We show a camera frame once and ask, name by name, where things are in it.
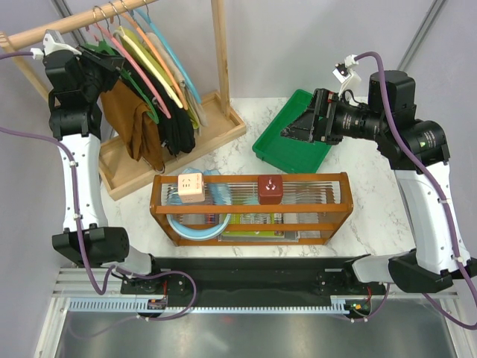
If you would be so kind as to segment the green velvet hanger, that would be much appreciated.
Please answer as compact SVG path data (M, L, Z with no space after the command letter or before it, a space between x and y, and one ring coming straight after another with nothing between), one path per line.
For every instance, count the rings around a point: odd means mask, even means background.
M84 43L83 45L80 45L79 48L81 50L87 49L98 55L101 59L112 60L114 66L119 71L122 82L147 104L148 116L156 125L159 124L160 117L158 115L155 97L128 60L119 54L118 51L111 48L104 40L101 40L97 45Z

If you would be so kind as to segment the mustard brown trousers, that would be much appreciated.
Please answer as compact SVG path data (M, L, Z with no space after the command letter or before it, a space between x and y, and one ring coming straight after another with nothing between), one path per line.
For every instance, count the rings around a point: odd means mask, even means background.
M108 123L121 138L130 158L145 160L155 171L165 168L157 124L148 115L150 107L121 80L101 94Z

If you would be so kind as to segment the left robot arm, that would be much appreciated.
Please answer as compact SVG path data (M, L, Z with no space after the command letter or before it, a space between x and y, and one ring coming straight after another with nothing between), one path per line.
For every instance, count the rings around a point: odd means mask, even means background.
M152 268L149 254L130 245L123 227L109 226L101 201L98 98L116 84L124 58L54 45L45 48L42 63L52 85L48 123L59 145L66 194L63 230L52 237L54 250L79 266L116 266L139 274L142 289L158 292L164 282L162 273Z

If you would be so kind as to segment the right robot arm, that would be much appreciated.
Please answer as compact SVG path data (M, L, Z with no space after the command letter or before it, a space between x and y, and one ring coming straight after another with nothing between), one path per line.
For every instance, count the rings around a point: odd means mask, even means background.
M366 139L394 172L415 247L401 254L347 261L341 284L359 293L368 283L394 283L407 293L434 294L464 274L476 275L476 259L462 242L449 188L449 147L436 122L416 119L415 81L405 72L370 76L367 103L352 105L343 95L317 89L308 107L281 135L301 142L337 145L343 138Z

